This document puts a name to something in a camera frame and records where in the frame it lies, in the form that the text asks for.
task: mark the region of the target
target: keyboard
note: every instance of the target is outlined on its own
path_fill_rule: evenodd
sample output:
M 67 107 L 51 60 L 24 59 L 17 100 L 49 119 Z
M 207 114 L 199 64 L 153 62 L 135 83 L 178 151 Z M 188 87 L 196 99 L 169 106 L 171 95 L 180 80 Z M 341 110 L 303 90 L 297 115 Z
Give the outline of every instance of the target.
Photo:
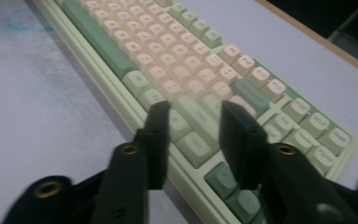
M 262 223 L 256 190 L 240 190 L 218 145 L 221 102 L 243 106 L 270 143 L 297 147 L 337 180 L 356 139 L 207 21 L 172 0 L 34 0 L 133 131 L 168 100 L 168 177 L 205 223 Z

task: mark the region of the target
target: desk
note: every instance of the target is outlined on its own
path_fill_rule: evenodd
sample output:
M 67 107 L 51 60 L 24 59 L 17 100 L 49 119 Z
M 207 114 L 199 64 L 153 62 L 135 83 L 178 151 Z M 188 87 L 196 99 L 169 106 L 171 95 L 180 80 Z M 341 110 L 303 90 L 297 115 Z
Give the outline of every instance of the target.
M 256 1 L 182 0 L 358 139 L 358 69 Z M 75 183 L 104 169 L 131 133 L 30 1 L 0 0 L 0 221 L 36 179 Z M 355 188 L 358 150 L 339 183 Z M 196 223 L 169 186 L 151 193 L 151 223 Z

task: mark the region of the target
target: mint green keycap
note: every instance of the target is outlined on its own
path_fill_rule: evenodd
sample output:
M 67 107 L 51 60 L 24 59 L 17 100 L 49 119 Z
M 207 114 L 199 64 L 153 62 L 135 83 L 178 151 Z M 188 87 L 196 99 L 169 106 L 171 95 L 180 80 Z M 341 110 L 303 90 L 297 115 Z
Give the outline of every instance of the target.
M 205 112 L 211 116 L 211 118 L 213 118 L 216 122 L 220 122 L 222 101 L 211 94 L 207 94 L 201 97 L 197 102 L 205 110 Z
M 238 79 L 230 87 L 234 94 L 239 95 L 254 108 L 257 116 L 260 116 L 269 109 L 269 98 L 248 80 L 244 78 Z
M 220 163 L 214 167 L 214 169 L 205 176 L 205 180 L 222 200 L 225 200 L 237 187 L 234 175 L 232 175 L 231 170 L 225 163 Z
M 310 105 L 301 98 L 296 98 L 282 109 L 295 122 L 301 121 L 310 111 Z
M 152 84 L 140 71 L 129 72 L 121 79 L 130 93 L 138 99 L 139 95 L 147 90 L 152 89 Z
M 166 99 L 162 94 L 156 89 L 150 89 L 145 91 L 138 99 L 139 104 L 144 108 L 145 111 L 149 111 L 150 107 L 153 104 L 156 104 Z
M 186 11 L 187 11 L 187 6 L 185 6 L 185 4 L 175 3 L 173 4 L 173 6 L 170 7 L 168 13 L 178 20 L 180 16 Z
M 306 154 L 308 150 L 313 147 L 315 139 L 304 129 L 298 129 L 292 131 L 285 139 L 283 139 L 283 142 L 295 146 L 302 153 Z
M 190 31 L 194 36 L 201 38 L 205 32 L 209 30 L 209 24 L 208 22 L 204 20 L 198 20 L 195 21 L 189 28 L 188 31 Z
M 217 151 L 218 146 L 218 124 L 203 110 L 189 95 L 179 97 L 172 103 L 183 118 L 190 124 L 213 151 Z
M 122 79 L 136 69 L 135 64 L 77 1 L 64 0 L 61 8 L 118 78 Z
M 186 11 L 180 16 L 178 21 L 185 26 L 185 28 L 189 28 L 198 18 L 196 13 Z
M 251 221 L 260 210 L 260 202 L 250 190 L 237 189 L 226 199 L 226 205 L 242 223 Z
M 175 143 L 194 168 L 199 168 L 212 157 L 212 149 L 195 132 L 188 133 Z
M 187 121 L 175 110 L 170 110 L 170 137 L 171 141 L 176 142 L 179 138 L 191 131 Z
M 210 49 L 222 45 L 222 36 L 215 29 L 205 32 L 200 40 Z

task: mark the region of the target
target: screw hole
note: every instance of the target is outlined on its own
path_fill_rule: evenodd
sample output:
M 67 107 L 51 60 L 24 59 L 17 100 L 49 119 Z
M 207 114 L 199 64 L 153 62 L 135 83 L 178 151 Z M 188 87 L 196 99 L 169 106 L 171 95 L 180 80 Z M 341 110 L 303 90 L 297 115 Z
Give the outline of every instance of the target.
M 121 149 L 121 153 L 124 155 L 133 155 L 138 153 L 139 148 L 136 146 L 126 146 Z
M 296 154 L 296 151 L 292 147 L 287 146 L 278 146 L 277 148 L 283 155 L 293 156 Z
M 36 198 L 48 198 L 53 195 L 58 194 L 62 189 L 62 183 L 51 180 L 45 183 L 42 183 L 34 190 L 34 196 Z

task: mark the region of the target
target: wooden edge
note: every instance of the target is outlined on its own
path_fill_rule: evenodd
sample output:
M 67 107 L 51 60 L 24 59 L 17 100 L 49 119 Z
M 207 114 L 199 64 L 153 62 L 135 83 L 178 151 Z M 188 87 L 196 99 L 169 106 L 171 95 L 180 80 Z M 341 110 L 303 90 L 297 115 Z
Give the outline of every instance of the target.
M 300 30 L 304 34 L 310 36 L 311 38 L 313 38 L 314 40 L 316 40 L 317 42 L 319 42 L 320 44 L 325 46 L 327 49 L 330 49 L 331 51 L 333 51 L 336 55 L 338 55 L 339 57 L 341 57 L 342 59 L 344 59 L 348 63 L 350 63 L 353 66 L 358 68 L 358 59 L 356 59 L 355 57 L 350 55 L 345 50 L 339 48 L 338 46 L 336 46 L 335 44 L 331 43 L 330 41 L 328 41 L 324 37 L 318 35 L 314 31 L 312 31 L 310 28 L 308 28 L 306 25 L 304 25 L 303 23 L 297 21 L 296 19 L 294 19 L 293 17 L 291 17 L 290 15 L 285 13 L 284 11 L 280 10 L 279 8 L 275 7 L 270 2 L 268 2 L 266 0 L 255 0 L 255 1 L 258 2 L 260 5 L 266 7 L 271 12 L 273 12 L 276 15 L 280 16 L 281 18 L 283 18 L 284 20 L 286 20 L 290 24 L 294 25 L 298 30 Z

